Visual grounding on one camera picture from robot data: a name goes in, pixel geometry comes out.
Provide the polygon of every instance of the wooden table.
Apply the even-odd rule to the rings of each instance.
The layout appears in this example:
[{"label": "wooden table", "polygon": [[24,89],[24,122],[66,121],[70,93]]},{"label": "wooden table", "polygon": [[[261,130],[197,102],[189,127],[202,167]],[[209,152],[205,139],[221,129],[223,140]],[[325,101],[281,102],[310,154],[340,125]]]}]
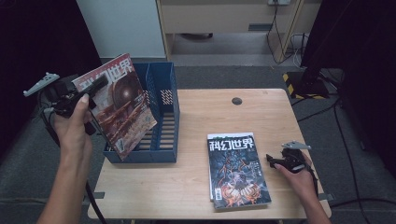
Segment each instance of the wooden table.
[{"label": "wooden table", "polygon": [[[105,160],[96,185],[105,218],[285,219],[304,218],[286,179],[265,154],[281,158],[282,143],[304,142],[285,91],[279,89],[179,90],[177,163],[112,164]],[[234,105],[238,97],[241,105]],[[261,209],[218,212],[209,200],[208,133],[253,132],[272,202]],[[327,201],[321,201],[328,216]],[[91,218],[97,218],[92,207]]]}]

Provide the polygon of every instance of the red magazine cover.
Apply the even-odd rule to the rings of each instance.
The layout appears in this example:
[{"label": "red magazine cover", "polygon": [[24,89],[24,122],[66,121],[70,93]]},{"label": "red magazine cover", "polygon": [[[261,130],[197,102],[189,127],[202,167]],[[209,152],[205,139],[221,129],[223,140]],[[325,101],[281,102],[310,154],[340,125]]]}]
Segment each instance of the red magazine cover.
[{"label": "red magazine cover", "polygon": [[83,91],[101,76],[106,76],[108,84],[92,97],[96,103],[92,114],[123,161],[157,121],[129,54],[122,54],[72,82],[78,91]]}]

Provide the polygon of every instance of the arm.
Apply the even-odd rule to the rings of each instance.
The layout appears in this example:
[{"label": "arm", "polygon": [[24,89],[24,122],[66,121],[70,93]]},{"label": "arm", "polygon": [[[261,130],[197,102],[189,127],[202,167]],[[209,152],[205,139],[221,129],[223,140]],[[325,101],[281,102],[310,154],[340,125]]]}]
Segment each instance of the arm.
[{"label": "arm", "polygon": [[61,160],[49,200],[37,223],[79,222],[92,154],[91,138],[84,128],[84,123],[92,119],[88,100],[87,94],[81,97],[70,119],[55,116]]},{"label": "arm", "polygon": [[[304,153],[303,155],[306,162],[311,165],[312,161],[309,160]],[[282,165],[276,164],[275,167],[288,179],[291,187],[300,199],[305,210],[308,223],[331,223],[317,198],[317,194],[315,193],[312,175],[306,169],[303,169],[297,174],[293,174]]]}]

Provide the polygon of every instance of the gray floor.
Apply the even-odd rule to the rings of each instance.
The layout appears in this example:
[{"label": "gray floor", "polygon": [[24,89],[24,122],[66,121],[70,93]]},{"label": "gray floor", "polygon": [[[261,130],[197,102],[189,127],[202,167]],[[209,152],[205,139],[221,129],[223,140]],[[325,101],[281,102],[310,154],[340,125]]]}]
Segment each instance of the gray floor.
[{"label": "gray floor", "polygon": [[[214,88],[281,88],[286,89],[282,75],[299,71],[290,57],[276,64],[266,46],[264,34],[201,36],[178,35],[172,62],[175,63],[177,85],[180,89]],[[335,90],[328,86],[330,92]],[[293,106],[297,119],[305,118],[331,106],[337,96],[326,100],[304,100]],[[387,199],[396,202],[396,180],[383,168],[375,152],[361,150],[360,140],[346,112],[337,106],[346,145],[356,172],[362,198]],[[324,190],[335,200],[330,204],[356,199],[356,190],[347,158],[346,148],[337,128],[333,110],[299,122],[304,140],[312,146],[311,156]],[[7,160],[0,167],[0,223],[35,223],[49,195],[59,154],[55,144],[44,131],[40,119],[26,124]],[[94,153],[89,182],[95,186],[105,159],[101,151],[104,140],[93,137]],[[363,208],[371,223],[394,223],[396,206],[387,203],[365,202]],[[87,217],[88,205],[83,205],[80,223],[99,223]],[[332,209],[333,223],[364,223],[357,203]],[[109,223],[129,223],[130,220],[109,220]],[[149,224],[154,220],[137,220]],[[299,223],[286,220],[285,223]],[[178,223],[215,223],[209,220],[179,220]],[[222,221],[217,223],[271,223],[264,221]]]}]

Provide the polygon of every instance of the magazine title text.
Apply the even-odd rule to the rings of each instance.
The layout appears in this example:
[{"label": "magazine title text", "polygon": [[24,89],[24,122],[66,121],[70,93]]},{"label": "magazine title text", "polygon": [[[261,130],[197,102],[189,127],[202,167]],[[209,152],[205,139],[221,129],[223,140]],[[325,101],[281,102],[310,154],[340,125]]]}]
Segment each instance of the magazine title text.
[{"label": "magazine title text", "polygon": [[251,137],[235,137],[235,138],[209,140],[210,151],[249,149],[253,147],[254,147],[254,143]]},{"label": "magazine title text", "polygon": [[79,86],[85,90],[89,87],[97,78],[101,76],[106,76],[109,83],[116,82],[120,78],[128,74],[128,72],[133,72],[133,67],[131,60],[129,58],[121,60],[119,63],[113,64],[111,67],[103,70],[102,72],[96,74],[95,78],[90,77],[87,80],[79,83]]}]

